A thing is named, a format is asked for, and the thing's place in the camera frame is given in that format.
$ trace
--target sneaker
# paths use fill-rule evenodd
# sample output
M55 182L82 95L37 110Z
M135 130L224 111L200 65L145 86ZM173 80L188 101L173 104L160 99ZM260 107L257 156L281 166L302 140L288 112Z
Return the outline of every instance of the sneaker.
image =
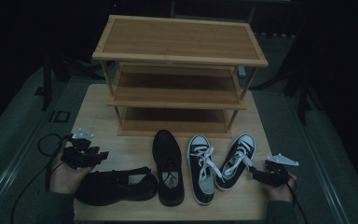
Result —
M204 136L196 135L188 144L187 164L194 198L200 205L208 205L213 199L213 170L221 176L219 169L211 161L212 153L213 147Z
M106 206L119 201L145 201L157 193L157 179L148 167L127 171L89 173L75 197L82 203Z
M153 159L158 170L158 197L165 206L176 206L185 198L182 154L167 130L157 132L153 141Z
M231 145L230 151L220 168L222 177L215 179L216 186L219 190L231 190L243 170L249 167L245 163L245 157L252 160L255 154L255 140L249 134L239 136Z

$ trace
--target sleeve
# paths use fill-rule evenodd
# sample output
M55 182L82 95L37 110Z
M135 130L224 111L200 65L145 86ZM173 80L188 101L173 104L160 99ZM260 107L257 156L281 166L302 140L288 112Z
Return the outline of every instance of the sleeve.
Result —
M41 212L37 224L73 224L74 223L73 194L47 192L42 199Z
M297 224L296 213L292 203L272 201L268 203L265 224Z

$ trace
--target black shoe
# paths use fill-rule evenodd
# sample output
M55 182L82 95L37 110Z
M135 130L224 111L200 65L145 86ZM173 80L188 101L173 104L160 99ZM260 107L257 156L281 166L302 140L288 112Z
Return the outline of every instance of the black shoe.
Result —
M145 201L156 195L157 184L148 167L128 171L97 171L86 175L75 196L82 203L93 206L123 200Z
M173 135L157 132L153 141L153 159L158 171L158 197L165 206L176 206L185 198L182 177L182 154Z
M236 138L231 145L230 151L220 168L222 177L216 177L215 183L219 190L231 190L245 168L243 158L252 160L255 154L255 140L249 134L243 134Z
M194 136L187 149L187 164L193 184L193 194L197 203L208 205L214 195L213 170L220 175L219 169L211 161L213 147L201 135Z

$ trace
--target dark background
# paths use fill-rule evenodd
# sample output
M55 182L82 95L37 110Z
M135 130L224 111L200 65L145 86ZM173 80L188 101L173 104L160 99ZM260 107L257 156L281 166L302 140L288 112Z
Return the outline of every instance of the dark background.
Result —
M310 86L358 173L358 0L176 0L175 13L246 20L254 6L256 33L296 36L285 63L307 67ZM60 55L89 62L109 14L170 17L171 1L0 0L0 115L47 55L57 59L62 81L70 74Z

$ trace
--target person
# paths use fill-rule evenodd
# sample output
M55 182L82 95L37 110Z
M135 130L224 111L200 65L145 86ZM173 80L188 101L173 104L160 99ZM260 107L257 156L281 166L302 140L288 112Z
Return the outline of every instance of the person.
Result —
M75 192L83 178L92 171L93 167L71 169L61 161L61 154L56 158L56 165L51 174L49 192L44 195L42 212L37 217L38 224L69 224L74 223ZM288 186L293 188L297 177L292 178ZM264 185L268 195L268 209L265 224L295 224L296 214L293 206L293 196L290 189L283 185L277 188Z

